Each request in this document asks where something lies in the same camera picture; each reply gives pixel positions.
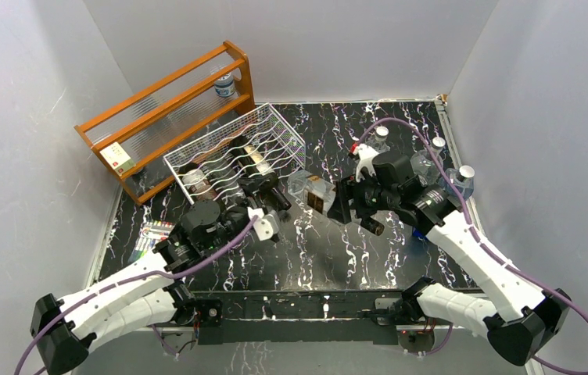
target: clear plastic bottle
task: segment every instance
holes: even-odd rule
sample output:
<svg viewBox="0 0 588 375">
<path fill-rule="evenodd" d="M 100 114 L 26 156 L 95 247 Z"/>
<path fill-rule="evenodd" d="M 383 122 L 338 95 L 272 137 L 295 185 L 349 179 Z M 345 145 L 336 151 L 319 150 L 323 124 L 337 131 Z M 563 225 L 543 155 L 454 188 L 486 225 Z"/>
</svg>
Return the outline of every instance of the clear plastic bottle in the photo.
<svg viewBox="0 0 588 375">
<path fill-rule="evenodd" d="M 430 147 L 437 159 L 441 162 L 439 154 L 443 148 L 446 147 L 446 140 L 441 137 L 434 137 L 432 142 L 430 142 Z M 434 184 L 441 175 L 435 166 L 435 163 L 432 161 L 432 158 L 428 154 L 428 150 L 425 148 L 416 152 L 414 156 L 411 157 L 411 168 L 414 170 L 414 173 L 419 176 L 421 183 L 424 185 Z"/>
<path fill-rule="evenodd" d="M 335 199 L 335 185 L 307 170 L 297 170 L 288 177 L 287 192 L 323 215 Z"/>
<path fill-rule="evenodd" d="M 464 200 L 471 197 L 471 194 L 474 193 L 475 171 L 473 168 L 470 166 L 461 166 L 459 170 L 449 168 L 446 170 L 446 175 L 448 175 L 450 182 L 453 183 L 462 194 Z M 450 188 L 450 185 L 443 179 L 443 177 L 439 178 L 439 186 L 441 186 L 448 194 L 455 196 L 453 189 Z"/>
<path fill-rule="evenodd" d="M 375 132 L 370 134 L 370 137 L 367 138 L 365 144 L 374 148 L 375 151 L 380 154 L 382 152 L 387 152 L 391 149 L 391 147 L 386 144 L 386 137 L 388 136 L 389 129 L 387 127 L 376 127 Z"/>
</svg>

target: gray wall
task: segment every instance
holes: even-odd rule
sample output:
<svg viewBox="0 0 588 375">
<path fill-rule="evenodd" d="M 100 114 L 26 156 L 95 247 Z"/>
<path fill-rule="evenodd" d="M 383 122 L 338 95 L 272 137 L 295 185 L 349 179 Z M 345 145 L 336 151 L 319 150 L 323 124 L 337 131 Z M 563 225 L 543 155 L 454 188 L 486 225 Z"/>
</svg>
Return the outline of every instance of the gray wall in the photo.
<svg viewBox="0 0 588 375">
<path fill-rule="evenodd" d="M 91 0 L 134 91 L 229 39 L 258 101 L 447 93 L 497 0 Z"/>
<path fill-rule="evenodd" d="M 440 331 L 437 340 L 445 334 Z M 499 357 L 486 340 L 463 330 L 454 331 L 446 348 L 422 361 L 398 348 L 369 342 L 248 342 L 197 346 L 175 362 L 171 356 L 163 357 L 153 333 L 136 332 L 99 348 L 78 367 L 75 375 L 526 374 L 523 368 Z"/>
<path fill-rule="evenodd" d="M 117 184 L 73 126 L 130 94 L 81 1 L 0 2 L 0 374 L 35 300 L 83 286 Z"/>
<path fill-rule="evenodd" d="M 588 311 L 588 1 L 500 1 L 449 103 L 492 242 Z M 543 357 L 588 370 L 588 326 Z"/>
</svg>

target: white wall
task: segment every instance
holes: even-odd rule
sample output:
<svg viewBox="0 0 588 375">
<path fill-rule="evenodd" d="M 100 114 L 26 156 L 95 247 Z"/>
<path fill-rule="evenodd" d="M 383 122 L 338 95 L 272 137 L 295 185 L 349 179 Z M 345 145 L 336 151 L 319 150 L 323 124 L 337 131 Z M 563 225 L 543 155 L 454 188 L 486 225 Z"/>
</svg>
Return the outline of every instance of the white wall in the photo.
<svg viewBox="0 0 588 375">
<path fill-rule="evenodd" d="M 73 126 L 130 94 L 81 1 L 0 1 L 0 374 L 36 299 L 82 287 L 106 226 L 117 184 Z"/>
<path fill-rule="evenodd" d="M 229 39 L 250 58 L 260 102 L 447 93 L 497 0 L 92 0 L 131 88 Z"/>
<path fill-rule="evenodd" d="M 588 1 L 500 1 L 449 103 L 492 242 L 588 311 Z M 588 370 L 587 325 L 543 357 Z"/>
</svg>

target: white wire rack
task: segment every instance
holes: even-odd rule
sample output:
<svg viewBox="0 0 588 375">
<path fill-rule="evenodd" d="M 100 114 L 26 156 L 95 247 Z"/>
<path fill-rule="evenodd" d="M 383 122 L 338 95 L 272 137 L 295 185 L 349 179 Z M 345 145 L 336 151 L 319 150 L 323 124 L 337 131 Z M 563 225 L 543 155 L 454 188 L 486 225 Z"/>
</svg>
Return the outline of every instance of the white wire rack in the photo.
<svg viewBox="0 0 588 375">
<path fill-rule="evenodd" d="M 247 143 L 231 147 L 230 142 L 239 136 L 244 136 Z M 216 195 L 214 199 L 222 198 L 227 204 L 242 195 L 238 179 L 251 177 L 246 172 L 247 166 L 241 167 L 231 150 L 248 145 L 254 147 L 248 155 L 259 152 L 281 179 L 306 167 L 305 142 L 269 103 L 169 152 L 163 159 L 191 204 L 212 189 Z M 191 189 L 194 184 L 190 180 L 185 182 L 182 177 L 189 171 L 191 163 L 202 170 L 210 187 L 195 191 Z M 280 187 L 285 186 L 286 182 L 282 181 Z"/>
</svg>

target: tabletop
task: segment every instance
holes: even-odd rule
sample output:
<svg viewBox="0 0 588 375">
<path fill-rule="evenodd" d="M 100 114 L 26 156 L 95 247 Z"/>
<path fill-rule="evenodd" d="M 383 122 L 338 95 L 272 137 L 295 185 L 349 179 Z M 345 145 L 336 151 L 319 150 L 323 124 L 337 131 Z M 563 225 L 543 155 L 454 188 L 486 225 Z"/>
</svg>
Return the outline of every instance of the tabletop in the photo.
<svg viewBox="0 0 588 375">
<path fill-rule="evenodd" d="M 424 137 L 444 137 L 434 102 L 351 102 L 283 104 L 274 107 L 306 142 L 306 169 L 334 181 L 352 173 L 349 147 L 373 122 L 383 117 L 410 121 Z M 391 148 L 412 155 L 422 143 L 410 130 L 387 124 Z M 447 149 L 441 154 L 452 166 Z M 125 193 L 110 229 L 111 239 L 98 280 L 130 264 L 141 230 L 150 223 L 176 223 L 188 209 L 178 185 L 172 184 L 144 205 Z M 475 286 L 442 250 L 412 237 L 412 228 L 392 212 L 375 219 L 385 224 L 375 236 L 351 223 L 334 224 L 303 203 L 294 203 L 281 228 L 281 240 L 258 242 L 249 235 L 243 245 L 213 266 L 185 280 L 191 291 L 352 291 L 398 290 L 421 276 L 451 288 Z"/>
</svg>

